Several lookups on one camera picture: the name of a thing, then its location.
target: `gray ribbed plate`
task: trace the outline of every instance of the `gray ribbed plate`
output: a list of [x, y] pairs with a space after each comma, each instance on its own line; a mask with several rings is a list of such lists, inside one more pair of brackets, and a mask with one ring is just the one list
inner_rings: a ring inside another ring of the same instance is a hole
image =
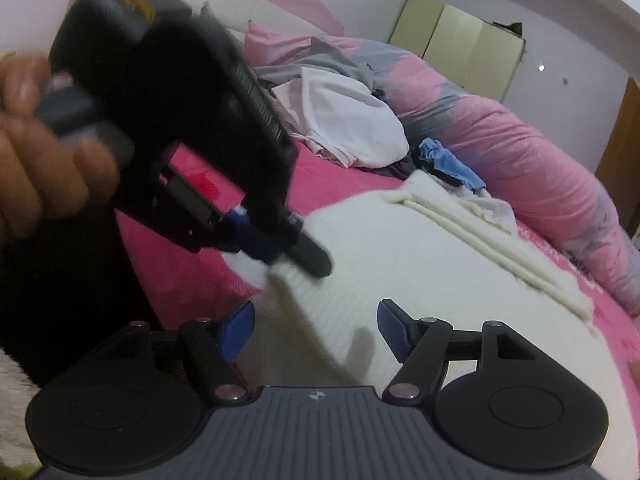
[[[39, 479], [84, 478], [44, 470]], [[444, 442], [412, 408], [373, 388], [265, 388], [214, 412], [180, 455], [119, 480], [602, 480], [587, 466], [548, 476], [505, 473]]]

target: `pink bed sheet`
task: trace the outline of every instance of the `pink bed sheet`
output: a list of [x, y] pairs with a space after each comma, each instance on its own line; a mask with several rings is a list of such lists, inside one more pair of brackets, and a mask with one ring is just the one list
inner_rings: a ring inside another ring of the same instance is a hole
[[[299, 146], [289, 205], [303, 216], [368, 190], [396, 189], [402, 184], [391, 177], [354, 168], [345, 170], [313, 156], [302, 144]], [[229, 210], [240, 202], [241, 193], [187, 149], [178, 150], [172, 163], [221, 210]], [[123, 214], [118, 215], [118, 222], [142, 288], [166, 328], [176, 328], [198, 316], [222, 316], [259, 292], [238, 276], [217, 250], [192, 254]], [[521, 222], [519, 231], [521, 238], [539, 247], [558, 267], [577, 276], [580, 288], [593, 299], [594, 321], [620, 371], [640, 440], [640, 392], [629, 371], [629, 363], [640, 360], [638, 331], [609, 294], [581, 275], [546, 240]]]

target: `blue garment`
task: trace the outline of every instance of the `blue garment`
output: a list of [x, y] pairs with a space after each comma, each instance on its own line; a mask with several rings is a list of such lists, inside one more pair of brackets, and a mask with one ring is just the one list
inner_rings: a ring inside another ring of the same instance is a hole
[[445, 148], [439, 141], [424, 139], [420, 143], [420, 160], [427, 163], [428, 168], [433, 168], [435, 176], [439, 173], [449, 175], [460, 181], [467, 189], [476, 192], [486, 184], [467, 166], [457, 160], [456, 156]]

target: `cabinet door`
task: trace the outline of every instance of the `cabinet door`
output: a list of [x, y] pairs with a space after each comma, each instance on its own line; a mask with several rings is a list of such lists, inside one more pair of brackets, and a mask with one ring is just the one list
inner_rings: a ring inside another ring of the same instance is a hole
[[424, 60], [444, 77], [461, 86], [466, 65], [484, 22], [464, 10], [445, 6]]
[[422, 57], [443, 8], [430, 0], [406, 0], [389, 43]]
[[468, 59], [462, 88], [502, 102], [523, 50], [522, 38], [485, 23]]

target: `brown door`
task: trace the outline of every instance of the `brown door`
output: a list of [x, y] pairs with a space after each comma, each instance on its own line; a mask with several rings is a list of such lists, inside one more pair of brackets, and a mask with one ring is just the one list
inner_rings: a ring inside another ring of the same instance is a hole
[[618, 208], [620, 225], [633, 236], [640, 224], [640, 88], [632, 78], [596, 177]]

